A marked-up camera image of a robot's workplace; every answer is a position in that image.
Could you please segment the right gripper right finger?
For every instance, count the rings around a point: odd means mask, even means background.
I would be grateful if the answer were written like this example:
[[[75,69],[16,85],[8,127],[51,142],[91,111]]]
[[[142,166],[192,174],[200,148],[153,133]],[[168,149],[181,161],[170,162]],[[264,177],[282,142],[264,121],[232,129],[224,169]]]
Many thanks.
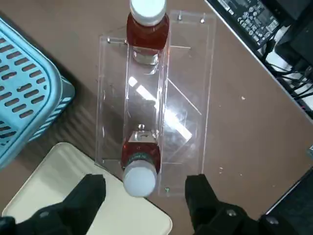
[[[254,220],[243,208],[220,201],[204,174],[187,176],[184,195],[195,235],[298,234],[280,215]]]

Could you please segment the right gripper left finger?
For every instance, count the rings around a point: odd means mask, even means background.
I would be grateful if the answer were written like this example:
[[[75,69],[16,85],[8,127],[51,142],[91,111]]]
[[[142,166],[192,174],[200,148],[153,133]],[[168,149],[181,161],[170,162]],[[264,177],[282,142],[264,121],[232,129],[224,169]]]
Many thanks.
[[[102,174],[87,174],[56,204],[37,210],[21,223],[12,216],[0,218],[2,235],[85,235],[106,198]]]

